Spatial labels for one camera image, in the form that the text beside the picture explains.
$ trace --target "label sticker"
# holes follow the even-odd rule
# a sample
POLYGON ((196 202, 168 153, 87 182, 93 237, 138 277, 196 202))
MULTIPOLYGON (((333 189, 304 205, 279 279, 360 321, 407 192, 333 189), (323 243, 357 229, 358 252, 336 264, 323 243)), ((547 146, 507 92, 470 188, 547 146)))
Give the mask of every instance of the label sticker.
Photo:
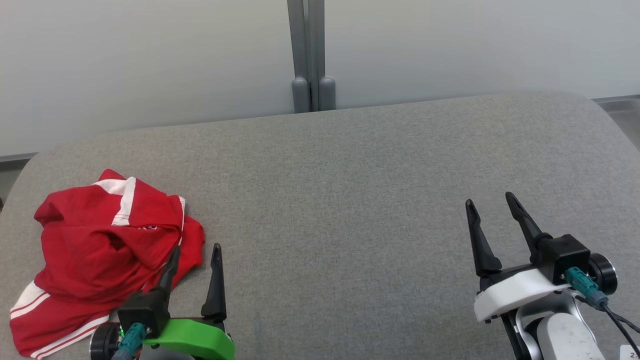
POLYGON ((640 359, 640 357, 638 357, 638 354, 634 352, 634 349, 631 347, 631 345, 620 345, 620 360, 629 359, 638 360, 640 359))

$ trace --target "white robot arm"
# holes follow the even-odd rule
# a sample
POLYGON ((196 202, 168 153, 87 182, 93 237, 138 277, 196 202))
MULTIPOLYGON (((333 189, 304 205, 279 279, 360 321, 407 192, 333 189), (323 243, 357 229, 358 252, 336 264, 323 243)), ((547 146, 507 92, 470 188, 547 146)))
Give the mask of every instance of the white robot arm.
POLYGON ((607 307, 607 295, 618 287, 609 260, 591 253, 569 234, 553 238, 541 232, 512 193, 506 193, 506 199, 529 246, 530 263, 502 269, 480 228, 476 207, 468 200, 469 233, 476 274, 480 277, 480 291, 474 302, 477 320, 490 323, 500 318, 517 360, 604 360, 578 309, 578 301, 582 301, 607 312, 637 352, 618 320, 630 323, 607 307), (541 317, 524 323, 526 316, 538 314, 541 317))

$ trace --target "gray fabric surface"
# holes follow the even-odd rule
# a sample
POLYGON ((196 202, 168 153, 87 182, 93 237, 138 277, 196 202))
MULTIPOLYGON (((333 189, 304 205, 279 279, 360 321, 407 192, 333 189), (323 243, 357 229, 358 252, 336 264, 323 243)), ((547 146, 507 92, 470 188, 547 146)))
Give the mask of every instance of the gray fabric surface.
MULTIPOLYGON (((105 168, 185 197, 207 262, 223 245, 238 359, 513 358, 501 323, 474 320, 464 209, 473 198, 503 265, 524 263, 508 190, 544 231, 613 260, 611 308, 640 322, 640 153, 591 101, 533 92, 140 129, 39 154, 0 216, 3 359, 19 358, 8 310, 43 267, 35 209, 105 168)), ((174 316, 199 314, 209 274, 177 287, 174 316)), ((622 335, 583 313, 616 359, 622 335)))

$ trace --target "black cable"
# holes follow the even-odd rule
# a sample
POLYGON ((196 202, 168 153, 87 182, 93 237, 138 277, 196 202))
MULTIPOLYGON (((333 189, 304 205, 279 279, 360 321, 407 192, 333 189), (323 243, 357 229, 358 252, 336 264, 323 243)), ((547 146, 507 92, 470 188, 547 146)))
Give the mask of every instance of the black cable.
POLYGON ((629 345, 631 345, 631 347, 634 349, 636 354, 640 355, 640 350, 638 350, 638 346, 636 345, 636 343, 634 343, 634 340, 631 338, 631 335, 629 335, 625 327, 622 326, 622 324, 618 321, 618 319, 616 319, 616 317, 613 315, 613 312, 609 309, 609 306, 603 305, 602 309, 605 311, 605 313, 607 313, 607 315, 609 315, 611 320, 613 320, 613 323, 615 323, 618 329, 620 330, 620 332, 622 332, 622 335, 624 335, 625 339, 627 339, 627 341, 629 342, 629 345))
MULTIPOLYGON (((584 297, 581 297, 580 295, 576 295, 575 298, 576 298, 576 300, 579 300, 579 301, 589 305, 589 303, 587 302, 587 299, 585 299, 584 297)), ((638 327, 636 324, 634 324, 630 320, 627 320, 626 318, 614 313, 613 311, 611 311, 611 313, 613 314, 613 316, 616 319, 618 319, 618 321, 621 321, 621 322, 627 324, 633 331, 635 331, 638 334, 640 334, 640 327, 638 327)))

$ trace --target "white wall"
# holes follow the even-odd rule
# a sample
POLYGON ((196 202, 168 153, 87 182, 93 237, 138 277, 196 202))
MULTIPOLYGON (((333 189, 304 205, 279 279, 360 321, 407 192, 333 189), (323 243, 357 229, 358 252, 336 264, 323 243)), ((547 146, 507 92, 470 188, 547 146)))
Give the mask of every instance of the white wall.
POLYGON ((0 158, 293 112, 285 0, 3 0, 0 158))
POLYGON ((325 0, 337 107, 506 90, 640 94, 637 0, 325 0))

